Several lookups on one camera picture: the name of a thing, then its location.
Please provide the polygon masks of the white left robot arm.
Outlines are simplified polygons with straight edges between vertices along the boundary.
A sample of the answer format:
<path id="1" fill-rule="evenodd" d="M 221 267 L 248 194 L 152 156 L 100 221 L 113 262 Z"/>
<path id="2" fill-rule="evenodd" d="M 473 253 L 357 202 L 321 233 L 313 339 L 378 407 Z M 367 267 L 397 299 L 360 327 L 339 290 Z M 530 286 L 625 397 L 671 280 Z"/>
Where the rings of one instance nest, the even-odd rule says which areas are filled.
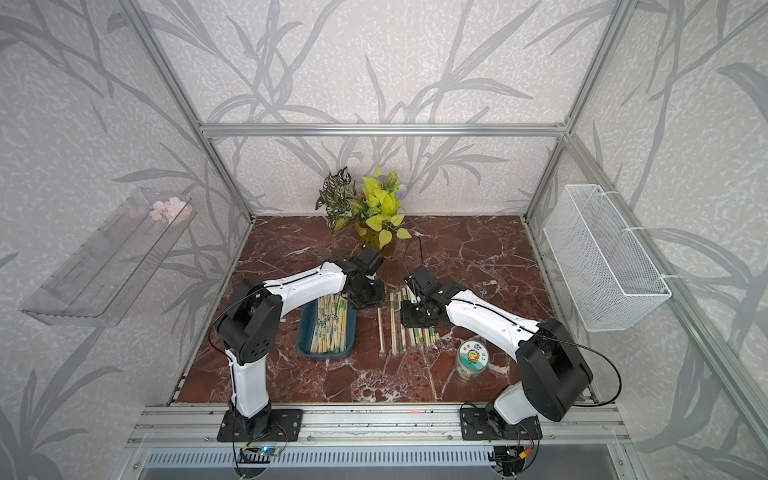
<path id="1" fill-rule="evenodd" d="M 231 371 L 231 403 L 239 416 L 252 420 L 269 412 L 266 357 L 275 345 L 280 320 L 326 295 L 340 294 L 356 310 L 380 305 L 384 285 L 375 275 L 383 261 L 378 251 L 366 246 L 356 257 L 326 261 L 289 277 L 241 282 L 216 327 Z"/>

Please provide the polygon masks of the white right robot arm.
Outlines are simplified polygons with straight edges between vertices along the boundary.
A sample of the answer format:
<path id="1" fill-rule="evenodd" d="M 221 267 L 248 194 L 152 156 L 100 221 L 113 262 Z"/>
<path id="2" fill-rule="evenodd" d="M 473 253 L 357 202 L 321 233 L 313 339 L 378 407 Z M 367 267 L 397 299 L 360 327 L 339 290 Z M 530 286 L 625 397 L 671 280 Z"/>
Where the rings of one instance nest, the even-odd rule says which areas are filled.
<path id="1" fill-rule="evenodd" d="M 534 416 L 560 421 L 593 380 L 579 347 L 560 322 L 514 315 L 456 282 L 437 279 L 423 266 L 404 281 L 409 294 L 401 307 L 404 326 L 433 326 L 446 320 L 482 337 L 516 362 L 520 381 L 487 407 L 497 424 L 514 426 Z"/>

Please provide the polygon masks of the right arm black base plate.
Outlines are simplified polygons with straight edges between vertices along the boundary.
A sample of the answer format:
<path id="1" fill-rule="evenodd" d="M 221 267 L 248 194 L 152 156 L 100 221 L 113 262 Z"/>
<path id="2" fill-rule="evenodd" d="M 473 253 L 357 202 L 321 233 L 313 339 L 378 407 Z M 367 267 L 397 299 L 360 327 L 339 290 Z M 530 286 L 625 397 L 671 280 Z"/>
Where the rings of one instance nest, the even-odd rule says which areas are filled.
<path id="1" fill-rule="evenodd" d="M 477 407 L 465 402 L 458 410 L 462 439 L 480 440 L 520 440 L 536 442 L 542 438 L 539 418 L 534 415 L 511 424 L 500 414 L 486 407 Z"/>

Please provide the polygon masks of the teal plastic storage box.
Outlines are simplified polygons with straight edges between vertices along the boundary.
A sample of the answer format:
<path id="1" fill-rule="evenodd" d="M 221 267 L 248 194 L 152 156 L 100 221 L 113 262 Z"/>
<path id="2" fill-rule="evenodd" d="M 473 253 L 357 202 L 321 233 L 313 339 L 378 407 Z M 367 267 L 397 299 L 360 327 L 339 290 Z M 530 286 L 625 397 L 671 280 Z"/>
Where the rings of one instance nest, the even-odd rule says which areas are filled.
<path id="1" fill-rule="evenodd" d="M 313 360 L 336 360 L 352 351 L 357 311 L 340 294 L 326 295 L 301 309 L 296 346 Z"/>

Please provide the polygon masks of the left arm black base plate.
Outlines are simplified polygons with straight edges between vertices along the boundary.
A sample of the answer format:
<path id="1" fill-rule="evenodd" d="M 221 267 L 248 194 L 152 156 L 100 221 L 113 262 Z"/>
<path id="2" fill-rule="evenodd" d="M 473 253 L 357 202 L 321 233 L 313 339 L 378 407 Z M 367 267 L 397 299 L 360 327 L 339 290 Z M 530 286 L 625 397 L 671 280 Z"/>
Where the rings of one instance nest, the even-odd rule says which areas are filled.
<path id="1" fill-rule="evenodd" d="M 302 409 L 265 408 L 248 419 L 236 409 L 225 412 L 217 434 L 223 443 L 247 441 L 296 442 L 302 423 Z"/>

